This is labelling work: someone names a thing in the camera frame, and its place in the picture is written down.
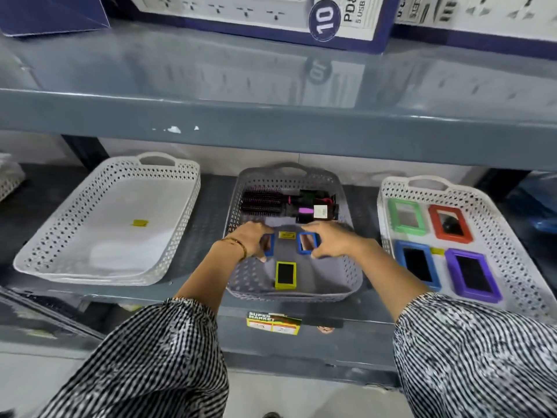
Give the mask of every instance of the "white plastic basket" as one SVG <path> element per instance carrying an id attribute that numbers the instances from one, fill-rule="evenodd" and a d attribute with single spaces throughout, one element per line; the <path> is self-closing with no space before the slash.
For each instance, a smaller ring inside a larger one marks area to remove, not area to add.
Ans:
<path id="1" fill-rule="evenodd" d="M 161 158 L 171 165 L 160 165 Z M 153 284 L 170 266 L 199 188 L 194 161 L 164 153 L 110 158 L 46 220 L 13 266 L 58 282 Z"/>
<path id="2" fill-rule="evenodd" d="M 0 201 L 8 196 L 21 182 L 25 173 L 10 154 L 0 153 Z"/>
<path id="3" fill-rule="evenodd" d="M 418 181 L 433 181 L 444 189 L 417 187 Z M 389 198 L 417 202 L 428 232 L 425 236 L 395 232 L 390 225 L 387 208 Z M 473 242 L 460 244 L 436 238 L 428 213 L 430 204 L 459 208 L 470 228 Z M 415 176 L 412 178 L 387 177 L 381 183 L 377 199 L 379 226 L 383 248 L 394 256 L 395 239 L 416 242 L 431 247 L 457 248 L 483 253 L 487 259 L 503 300 L 498 304 L 485 303 L 501 309 L 532 316 L 548 323 L 557 322 L 557 301 L 551 289 L 534 265 L 534 262 L 499 212 L 493 201 L 484 192 L 468 186 L 456 185 L 437 176 Z M 452 281 L 443 255 L 433 255 L 442 289 L 440 293 L 462 298 L 452 290 Z"/>

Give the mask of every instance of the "gold bangle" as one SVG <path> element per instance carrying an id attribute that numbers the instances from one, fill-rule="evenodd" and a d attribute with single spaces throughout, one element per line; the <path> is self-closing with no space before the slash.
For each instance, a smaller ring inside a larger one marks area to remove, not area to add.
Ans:
<path id="1" fill-rule="evenodd" d="M 242 262 L 243 260 L 245 260 L 247 258 L 247 249 L 244 246 L 243 243 L 241 243 L 238 239 L 236 239 L 235 237 L 229 237 L 227 236 L 224 239 L 220 239 L 221 241 L 231 241 L 233 243 L 235 243 L 236 245 L 240 245 L 240 247 L 242 248 L 242 250 L 244 251 L 244 256 L 242 257 L 242 259 L 239 262 Z"/>

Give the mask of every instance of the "green frame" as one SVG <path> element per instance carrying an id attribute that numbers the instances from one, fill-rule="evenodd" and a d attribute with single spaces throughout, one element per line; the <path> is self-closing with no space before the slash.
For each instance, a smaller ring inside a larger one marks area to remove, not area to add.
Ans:
<path id="1" fill-rule="evenodd" d="M 423 220 L 422 211 L 420 210 L 419 204 L 414 201 L 407 201 L 405 199 L 389 198 L 388 202 L 390 224 L 395 232 L 408 233 L 409 235 L 415 236 L 425 236 L 427 233 L 426 223 Z M 398 217 L 397 204 L 410 205 L 414 209 L 414 214 L 416 216 L 416 221 L 418 222 L 418 227 L 406 226 L 405 224 L 400 224 Z"/>

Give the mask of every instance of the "yellow frame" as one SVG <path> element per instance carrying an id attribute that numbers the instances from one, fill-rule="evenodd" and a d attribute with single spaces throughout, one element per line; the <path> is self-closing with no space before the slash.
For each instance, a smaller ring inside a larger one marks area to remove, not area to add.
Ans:
<path id="1" fill-rule="evenodd" d="M 292 278 L 293 283 L 292 284 L 288 284 L 288 283 L 279 283 L 277 281 L 277 278 L 279 276 L 279 264 L 290 264 L 294 266 L 294 276 Z M 295 289 L 296 288 L 296 263 L 295 262 L 287 262 L 287 261 L 277 261 L 277 265 L 275 267 L 275 289 L 277 290 L 290 290 L 290 289 Z"/>

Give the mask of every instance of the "black and white striped shirt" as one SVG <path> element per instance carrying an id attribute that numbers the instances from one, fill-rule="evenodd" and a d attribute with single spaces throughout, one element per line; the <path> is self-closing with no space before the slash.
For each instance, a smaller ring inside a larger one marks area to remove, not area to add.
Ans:
<path id="1" fill-rule="evenodd" d="M 418 418 L 557 416 L 552 326 L 427 293 L 400 315 L 394 355 Z M 40 418 L 218 417 L 227 396 L 214 314 L 170 299 L 109 334 Z"/>

